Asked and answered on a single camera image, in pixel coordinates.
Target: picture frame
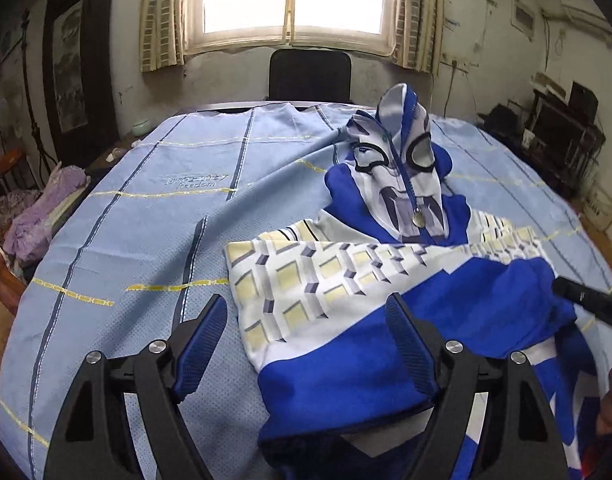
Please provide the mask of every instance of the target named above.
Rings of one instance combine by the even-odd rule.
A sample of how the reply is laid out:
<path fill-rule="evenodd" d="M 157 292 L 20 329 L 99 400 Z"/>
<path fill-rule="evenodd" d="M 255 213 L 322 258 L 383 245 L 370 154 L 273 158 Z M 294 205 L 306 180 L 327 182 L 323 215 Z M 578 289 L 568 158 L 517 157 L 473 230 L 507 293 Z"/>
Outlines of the picture frame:
<path fill-rule="evenodd" d="M 46 112 L 64 166 L 89 166 L 119 140 L 110 73 L 111 0 L 48 0 L 42 67 Z"/>

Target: purple cloth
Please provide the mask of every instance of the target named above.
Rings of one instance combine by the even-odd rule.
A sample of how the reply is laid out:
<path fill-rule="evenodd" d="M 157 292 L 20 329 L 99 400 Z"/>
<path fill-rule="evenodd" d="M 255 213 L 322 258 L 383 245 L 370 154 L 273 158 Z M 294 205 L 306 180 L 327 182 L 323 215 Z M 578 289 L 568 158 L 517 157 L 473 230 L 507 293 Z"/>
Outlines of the purple cloth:
<path fill-rule="evenodd" d="M 77 166 L 53 170 L 41 197 L 13 220 L 4 239 L 4 250 L 22 264 L 41 260 L 52 240 L 51 227 L 45 226 L 44 220 L 62 200 L 84 184 L 86 174 Z"/>

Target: curtain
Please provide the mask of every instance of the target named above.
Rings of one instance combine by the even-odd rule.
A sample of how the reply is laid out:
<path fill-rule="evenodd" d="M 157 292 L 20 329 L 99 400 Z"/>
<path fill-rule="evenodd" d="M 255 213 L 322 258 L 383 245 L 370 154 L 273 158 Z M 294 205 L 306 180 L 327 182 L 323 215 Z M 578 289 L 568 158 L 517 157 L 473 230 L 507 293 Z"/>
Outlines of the curtain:
<path fill-rule="evenodd" d="M 444 0 L 401 0 L 393 63 L 436 74 L 443 35 Z"/>
<path fill-rule="evenodd" d="M 142 0 L 140 67 L 151 72 L 183 64 L 183 0 Z"/>

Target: window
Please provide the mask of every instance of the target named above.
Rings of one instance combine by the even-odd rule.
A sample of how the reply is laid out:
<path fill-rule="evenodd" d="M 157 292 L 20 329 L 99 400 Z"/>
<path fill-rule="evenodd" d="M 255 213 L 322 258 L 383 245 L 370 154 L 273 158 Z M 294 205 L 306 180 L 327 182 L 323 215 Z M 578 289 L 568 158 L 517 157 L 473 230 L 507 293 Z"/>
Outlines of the window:
<path fill-rule="evenodd" d="M 183 0 L 185 53 L 291 44 L 390 56 L 399 0 Z"/>
<path fill-rule="evenodd" d="M 535 13 L 529 6 L 521 3 L 520 0 L 514 0 L 510 22 L 513 27 L 521 30 L 532 41 L 535 36 Z"/>

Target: bed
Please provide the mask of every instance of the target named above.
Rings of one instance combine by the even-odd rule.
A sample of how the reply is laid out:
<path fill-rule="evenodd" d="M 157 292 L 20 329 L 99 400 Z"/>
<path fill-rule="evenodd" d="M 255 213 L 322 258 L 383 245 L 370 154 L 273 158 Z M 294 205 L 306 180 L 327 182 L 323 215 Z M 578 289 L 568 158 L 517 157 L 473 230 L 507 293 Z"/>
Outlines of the bed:
<path fill-rule="evenodd" d="M 83 356 L 92 349 L 135 353 L 196 317 L 214 293 L 227 299 L 227 327 L 198 391 L 180 409 L 216 479 L 271 476 L 257 449 L 267 413 L 239 338 L 223 248 L 313 218 L 329 202 L 324 174 L 346 155 L 340 127 L 356 108 L 298 106 L 237 105 L 229 107 L 235 113 L 169 118 L 54 237 L 20 302 L 0 375 L 0 439 L 29 478 L 42 478 L 52 428 Z M 446 193 L 533 226 L 557 273 L 612 292 L 610 268 L 577 216 L 534 171 L 471 124 L 433 117 L 431 131 L 454 163 Z M 605 392 L 612 329 L 580 309 L 577 325 Z M 155 478 L 132 397 L 135 448 L 145 478 Z"/>

